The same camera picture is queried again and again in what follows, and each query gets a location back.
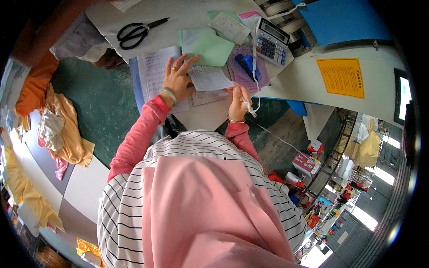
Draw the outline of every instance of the blue stapler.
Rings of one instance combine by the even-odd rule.
[[[253,57],[251,55],[248,55],[244,57],[242,54],[238,54],[236,56],[236,62],[240,64],[240,66],[246,71],[246,73],[249,75],[249,77],[252,79],[253,82],[255,82],[255,79],[253,79]],[[259,72],[259,69],[256,68],[255,71],[255,78],[259,82],[262,77],[261,73]]]

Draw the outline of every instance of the yellow sign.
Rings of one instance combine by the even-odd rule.
[[[365,98],[359,59],[316,60],[328,93]]]

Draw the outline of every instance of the silver bracelet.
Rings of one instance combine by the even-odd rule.
[[[176,99],[176,96],[174,96],[173,92],[169,91],[169,90],[168,90],[168,89],[166,89],[166,88],[161,88],[161,89],[160,89],[160,93],[161,93],[161,92],[163,92],[163,91],[167,92],[167,94],[168,94],[168,95],[170,95],[170,97],[173,99],[173,101],[174,101],[174,105],[173,105],[173,107],[174,107],[174,106],[176,106],[176,104],[177,104],[177,99]]]
[[[244,122],[246,122],[246,118],[243,118],[243,120],[244,120],[244,121],[242,121],[242,122],[232,120],[232,119],[230,118],[230,115],[227,115],[227,118],[228,118],[228,120],[229,120],[230,122],[232,122],[232,123],[244,123]]]

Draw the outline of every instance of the left hand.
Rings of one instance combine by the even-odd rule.
[[[233,102],[228,110],[228,116],[231,120],[242,121],[244,115],[247,113],[247,105],[243,102],[241,96],[243,96],[252,105],[252,99],[250,98],[249,91],[239,83],[232,81],[234,87],[227,88],[228,92],[233,96]]]
[[[165,79],[163,88],[168,89],[176,97],[177,102],[180,102],[184,98],[190,96],[194,91],[195,87],[189,87],[188,84],[192,83],[190,77],[187,75],[189,68],[198,60],[198,55],[190,58],[189,60],[182,62],[186,59],[188,54],[181,55],[174,63],[173,58],[169,58],[165,67]],[[174,101],[165,91],[160,93],[161,99],[169,106],[173,107]]]

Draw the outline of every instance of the pink fabric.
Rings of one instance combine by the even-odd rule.
[[[62,181],[64,172],[66,172],[66,169],[69,166],[69,163],[62,158],[55,158],[54,160],[58,170],[58,171],[55,171],[55,176],[57,177],[58,180]]]
[[[146,267],[300,267],[241,161],[160,157],[142,173]]]
[[[45,147],[45,140],[40,137],[40,132],[37,130],[37,144],[40,147]],[[69,163],[62,159],[62,158],[53,158],[55,161],[55,166],[57,167],[57,171],[55,171],[55,176],[58,180],[63,180],[64,172],[66,171],[67,167],[69,166]]]
[[[250,11],[250,12],[246,12],[246,13],[241,13],[241,14],[239,14],[239,17],[240,18],[249,18],[253,14],[257,14],[257,13],[258,13],[258,11],[254,10],[254,11]]]
[[[107,182],[119,174],[130,174],[136,164],[143,159],[156,127],[165,121],[170,111],[171,109],[159,96],[154,97],[143,105],[142,115],[125,136],[125,140],[119,146],[116,156],[110,163]],[[235,144],[238,149],[246,151],[261,163],[250,141],[248,130],[249,126],[247,124],[228,123],[225,137]]]
[[[42,139],[42,137],[40,137],[39,129],[37,129],[37,144],[38,144],[40,147],[44,147],[44,146],[45,146],[45,144],[46,144],[45,140],[44,140],[44,139]]]

